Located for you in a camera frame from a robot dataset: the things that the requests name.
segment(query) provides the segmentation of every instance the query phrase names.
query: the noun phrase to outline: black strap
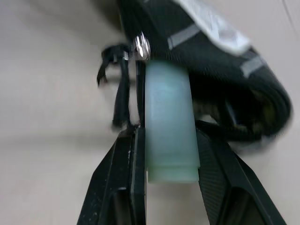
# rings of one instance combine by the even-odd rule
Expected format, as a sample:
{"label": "black strap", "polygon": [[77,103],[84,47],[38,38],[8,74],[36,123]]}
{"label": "black strap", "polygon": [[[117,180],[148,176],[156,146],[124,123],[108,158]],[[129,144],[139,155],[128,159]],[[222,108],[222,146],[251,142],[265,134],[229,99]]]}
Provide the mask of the black strap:
{"label": "black strap", "polygon": [[102,52],[102,64],[100,66],[97,75],[97,84],[103,81],[107,83],[105,74],[106,68],[112,64],[120,64],[121,67],[121,81],[119,83],[118,92],[114,105],[114,114],[112,125],[115,128],[122,128],[124,124],[127,124],[128,128],[134,128],[130,122],[129,112],[129,70],[128,70],[128,59],[131,55],[131,47],[125,44],[113,45],[106,48]]}

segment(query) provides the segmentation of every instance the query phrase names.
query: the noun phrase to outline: beige surface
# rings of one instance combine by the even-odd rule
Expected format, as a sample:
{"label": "beige surface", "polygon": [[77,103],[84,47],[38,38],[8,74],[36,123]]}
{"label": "beige surface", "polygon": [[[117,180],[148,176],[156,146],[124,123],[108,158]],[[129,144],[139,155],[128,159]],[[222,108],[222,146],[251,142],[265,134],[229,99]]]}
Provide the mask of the beige surface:
{"label": "beige surface", "polygon": [[[253,40],[292,97],[287,133],[244,159],[287,224],[298,224],[300,5],[289,0],[289,19],[280,0],[212,2]],[[0,1],[2,225],[76,224],[90,177],[115,140],[117,85],[98,90],[95,81],[100,50],[123,37],[104,17],[113,8],[100,8],[89,0]],[[136,119],[134,98],[131,105]],[[147,204],[150,225],[208,224],[197,185],[148,185]]]}

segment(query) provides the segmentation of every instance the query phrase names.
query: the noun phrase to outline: black fabric bag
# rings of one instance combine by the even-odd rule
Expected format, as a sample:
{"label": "black fabric bag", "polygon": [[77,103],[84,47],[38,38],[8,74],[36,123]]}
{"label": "black fabric bag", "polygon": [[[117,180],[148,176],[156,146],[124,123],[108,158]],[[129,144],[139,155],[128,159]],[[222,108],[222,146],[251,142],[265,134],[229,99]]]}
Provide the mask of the black fabric bag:
{"label": "black fabric bag", "polygon": [[[223,52],[171,0],[117,0],[117,4],[130,41],[143,33],[151,59],[189,70],[198,129],[227,141],[254,142],[274,137],[285,126],[291,116],[290,99],[253,48],[239,57]],[[207,114],[216,123],[197,119]]]}

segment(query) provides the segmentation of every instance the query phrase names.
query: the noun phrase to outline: pale green plastic tube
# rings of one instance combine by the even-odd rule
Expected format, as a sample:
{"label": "pale green plastic tube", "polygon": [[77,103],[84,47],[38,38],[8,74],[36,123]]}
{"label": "pale green plastic tube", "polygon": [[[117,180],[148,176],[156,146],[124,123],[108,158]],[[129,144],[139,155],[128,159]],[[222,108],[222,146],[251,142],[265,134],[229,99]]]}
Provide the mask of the pale green plastic tube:
{"label": "pale green plastic tube", "polygon": [[145,82],[148,181],[193,183],[200,167],[188,72],[151,61]]}

